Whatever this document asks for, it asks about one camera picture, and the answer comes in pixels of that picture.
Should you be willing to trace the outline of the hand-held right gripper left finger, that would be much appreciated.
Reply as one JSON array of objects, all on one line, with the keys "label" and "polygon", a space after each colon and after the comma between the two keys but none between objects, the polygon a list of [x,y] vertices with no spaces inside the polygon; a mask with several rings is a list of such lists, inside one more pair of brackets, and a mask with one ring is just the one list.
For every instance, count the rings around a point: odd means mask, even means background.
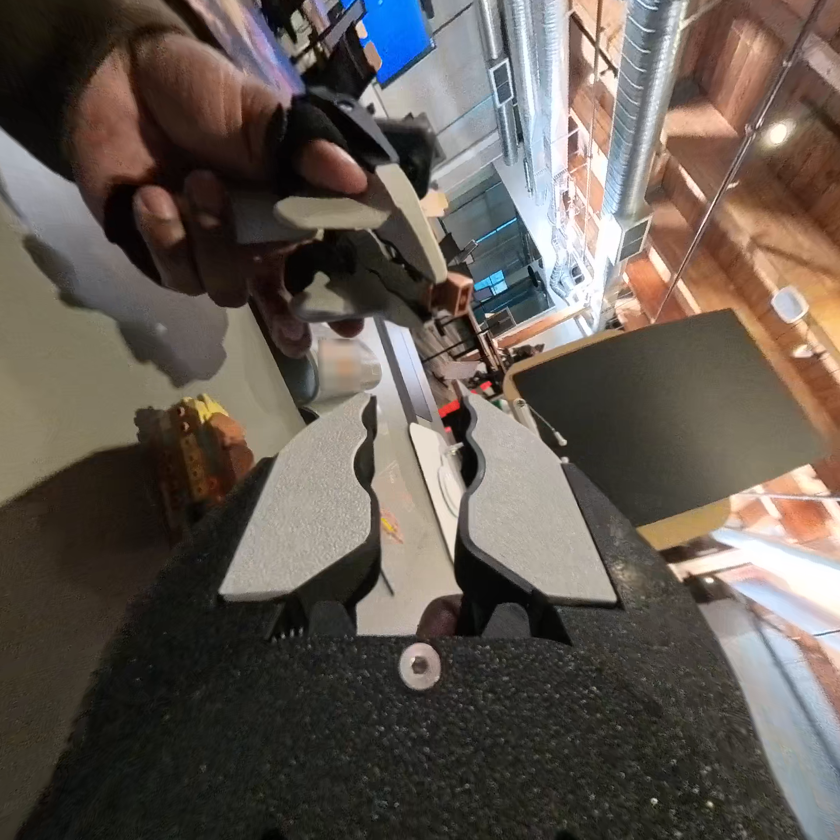
[{"label": "hand-held right gripper left finger", "polygon": [[220,584],[226,601],[361,601],[382,570],[377,400],[357,394],[276,457]]}]

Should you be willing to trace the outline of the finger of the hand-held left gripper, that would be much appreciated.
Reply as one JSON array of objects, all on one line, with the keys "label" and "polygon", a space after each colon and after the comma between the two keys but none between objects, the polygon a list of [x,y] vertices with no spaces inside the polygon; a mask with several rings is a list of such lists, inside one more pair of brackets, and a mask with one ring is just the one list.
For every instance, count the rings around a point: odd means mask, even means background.
[{"label": "finger of the hand-held left gripper", "polygon": [[413,299],[397,294],[375,272],[361,276],[328,275],[317,271],[311,283],[290,298],[290,309],[301,321],[338,322],[383,319],[406,329],[421,329],[432,321],[432,312]]},{"label": "finger of the hand-held left gripper", "polygon": [[289,196],[273,207],[285,234],[372,233],[437,285],[448,268],[415,190],[397,163],[377,165],[358,196]]}]

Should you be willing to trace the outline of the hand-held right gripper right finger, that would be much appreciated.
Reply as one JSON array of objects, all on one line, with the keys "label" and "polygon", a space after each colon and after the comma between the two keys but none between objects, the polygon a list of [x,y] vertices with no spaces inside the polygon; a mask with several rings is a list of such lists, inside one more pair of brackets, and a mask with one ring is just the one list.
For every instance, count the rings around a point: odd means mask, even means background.
[{"label": "hand-held right gripper right finger", "polygon": [[456,578],[475,560],[528,601],[613,607],[618,598],[557,455],[483,397],[461,401],[476,457],[458,515]]}]

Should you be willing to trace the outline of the small brown brick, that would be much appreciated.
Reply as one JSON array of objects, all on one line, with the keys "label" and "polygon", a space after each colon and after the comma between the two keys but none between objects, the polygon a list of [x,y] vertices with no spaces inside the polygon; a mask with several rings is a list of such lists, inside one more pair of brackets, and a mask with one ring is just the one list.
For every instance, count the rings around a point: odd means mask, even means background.
[{"label": "small brown brick", "polygon": [[440,314],[460,318],[467,314],[473,298],[474,281],[470,276],[449,271],[441,282],[433,284],[427,293],[427,308],[431,317]]}]

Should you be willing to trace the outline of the brown toy brick model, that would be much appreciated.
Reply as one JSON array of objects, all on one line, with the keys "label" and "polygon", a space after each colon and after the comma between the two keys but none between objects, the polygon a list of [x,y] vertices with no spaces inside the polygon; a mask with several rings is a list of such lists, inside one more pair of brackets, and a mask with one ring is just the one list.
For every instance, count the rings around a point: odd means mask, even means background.
[{"label": "brown toy brick model", "polygon": [[186,396],[134,415],[139,443],[154,468],[171,540],[185,537],[255,467],[245,430],[210,395]]}]

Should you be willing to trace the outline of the person's left forearm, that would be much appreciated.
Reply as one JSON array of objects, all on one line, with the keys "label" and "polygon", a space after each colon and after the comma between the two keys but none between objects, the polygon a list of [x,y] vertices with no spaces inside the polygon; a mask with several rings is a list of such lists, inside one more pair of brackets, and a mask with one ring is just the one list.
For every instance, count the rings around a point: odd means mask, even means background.
[{"label": "person's left forearm", "polygon": [[159,1],[2,1],[2,129],[42,165],[73,179],[67,114],[109,52],[147,35],[193,36]]}]

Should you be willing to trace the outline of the grey desk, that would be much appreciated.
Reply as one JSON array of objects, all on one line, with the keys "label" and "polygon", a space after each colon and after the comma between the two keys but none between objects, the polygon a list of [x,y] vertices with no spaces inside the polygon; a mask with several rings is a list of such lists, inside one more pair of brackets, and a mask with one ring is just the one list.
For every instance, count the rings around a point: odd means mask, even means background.
[{"label": "grey desk", "polygon": [[156,287],[2,132],[2,838],[171,543],[135,416],[208,394],[258,459],[303,429],[248,308]]}]

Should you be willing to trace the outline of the person's left hand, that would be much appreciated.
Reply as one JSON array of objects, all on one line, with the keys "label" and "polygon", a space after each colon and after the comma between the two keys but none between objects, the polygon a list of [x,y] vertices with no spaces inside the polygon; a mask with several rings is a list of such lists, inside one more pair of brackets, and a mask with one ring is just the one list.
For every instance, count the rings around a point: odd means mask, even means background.
[{"label": "person's left hand", "polygon": [[79,192],[107,239],[157,285],[221,308],[262,297],[286,356],[311,344],[284,289],[290,245],[237,242],[230,186],[277,173],[266,133],[290,105],[226,57],[175,32],[113,48],[70,106]]}]

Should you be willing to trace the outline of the white cup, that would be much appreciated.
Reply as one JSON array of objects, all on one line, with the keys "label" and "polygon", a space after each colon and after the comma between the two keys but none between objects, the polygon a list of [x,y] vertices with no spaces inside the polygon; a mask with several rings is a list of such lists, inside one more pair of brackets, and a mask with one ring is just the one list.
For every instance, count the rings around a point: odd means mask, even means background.
[{"label": "white cup", "polygon": [[359,339],[320,338],[315,360],[316,403],[371,392],[382,380],[378,357]]}]

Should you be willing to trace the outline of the blue television screen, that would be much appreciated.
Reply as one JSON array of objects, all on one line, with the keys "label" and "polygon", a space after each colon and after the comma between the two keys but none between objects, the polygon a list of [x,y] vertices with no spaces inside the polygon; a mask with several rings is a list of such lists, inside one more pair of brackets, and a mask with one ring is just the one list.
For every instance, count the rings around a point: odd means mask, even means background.
[{"label": "blue television screen", "polygon": [[435,44],[427,15],[430,3],[365,1],[364,7],[360,23],[365,36],[360,37],[360,42],[362,46],[373,45],[379,56],[381,66],[375,78],[384,88],[433,51]]}]

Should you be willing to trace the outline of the white board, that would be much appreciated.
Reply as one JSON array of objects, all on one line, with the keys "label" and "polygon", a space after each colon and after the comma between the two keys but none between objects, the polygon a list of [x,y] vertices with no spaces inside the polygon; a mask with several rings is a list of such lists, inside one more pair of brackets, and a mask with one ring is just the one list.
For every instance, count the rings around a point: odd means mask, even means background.
[{"label": "white board", "polygon": [[408,433],[449,558],[455,561],[459,511],[466,488],[461,475],[461,444],[431,427],[410,423]]}]

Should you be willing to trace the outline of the silver ceiling duct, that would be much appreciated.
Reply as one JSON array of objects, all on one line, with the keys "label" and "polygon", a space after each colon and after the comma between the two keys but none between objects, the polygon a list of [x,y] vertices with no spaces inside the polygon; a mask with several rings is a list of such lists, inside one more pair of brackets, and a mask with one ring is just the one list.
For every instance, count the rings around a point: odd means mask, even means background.
[{"label": "silver ceiling duct", "polygon": [[602,215],[643,210],[659,135],[675,85],[687,1],[632,1],[618,67]]}]

